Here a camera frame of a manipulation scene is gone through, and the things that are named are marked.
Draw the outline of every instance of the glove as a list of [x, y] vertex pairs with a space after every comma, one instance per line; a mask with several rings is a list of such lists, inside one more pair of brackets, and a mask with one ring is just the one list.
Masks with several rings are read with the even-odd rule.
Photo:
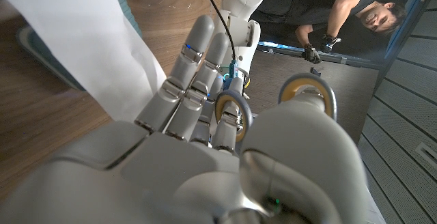
[[319, 64], [322, 62], [319, 53], [317, 53], [317, 51], [311, 44], [305, 46], [305, 52], [302, 53], [302, 57], [313, 64]]
[[341, 42], [340, 38], [327, 36], [323, 37], [324, 43], [320, 46], [320, 50], [324, 53], [330, 53], [333, 50], [335, 43]]

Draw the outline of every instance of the wooden surface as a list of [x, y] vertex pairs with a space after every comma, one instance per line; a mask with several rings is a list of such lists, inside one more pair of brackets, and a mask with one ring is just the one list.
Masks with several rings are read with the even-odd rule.
[[[166, 74], [195, 19], [213, 10], [209, 0], [127, 1]], [[92, 97], [70, 89], [17, 44], [26, 22], [8, 12], [0, 17], [0, 201], [50, 153], [111, 121]]]
[[310, 67], [322, 73], [337, 99], [337, 122], [358, 143], [375, 87], [377, 70], [355, 68], [324, 61], [313, 65], [302, 58], [257, 51], [251, 66], [251, 84], [246, 93], [252, 112], [260, 113], [277, 105], [282, 84], [293, 74], [309, 72]]

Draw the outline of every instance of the paper sheet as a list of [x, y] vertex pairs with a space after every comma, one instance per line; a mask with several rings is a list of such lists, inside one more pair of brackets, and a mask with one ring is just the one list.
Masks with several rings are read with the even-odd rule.
[[114, 119], [133, 122], [166, 76], [118, 0], [8, 0]]

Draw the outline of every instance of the metal ring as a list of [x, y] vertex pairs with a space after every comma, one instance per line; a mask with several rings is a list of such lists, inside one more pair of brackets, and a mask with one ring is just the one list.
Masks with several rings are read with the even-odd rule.
[[242, 132], [237, 134], [236, 142], [240, 142], [243, 140], [244, 135], [250, 126], [252, 126], [253, 116], [251, 108], [247, 103], [246, 99], [244, 99], [238, 92], [234, 90], [225, 90], [221, 92], [216, 99], [215, 110], [216, 110], [216, 121], [219, 122], [221, 116], [223, 114], [223, 108], [227, 101], [234, 102], [237, 104], [238, 108], [240, 108], [241, 114], [243, 116], [243, 129]]
[[295, 74], [286, 80], [279, 92], [278, 104], [292, 99], [304, 85], [312, 85], [319, 89], [325, 102], [325, 113], [337, 121], [337, 101], [333, 89], [325, 80], [312, 73]]

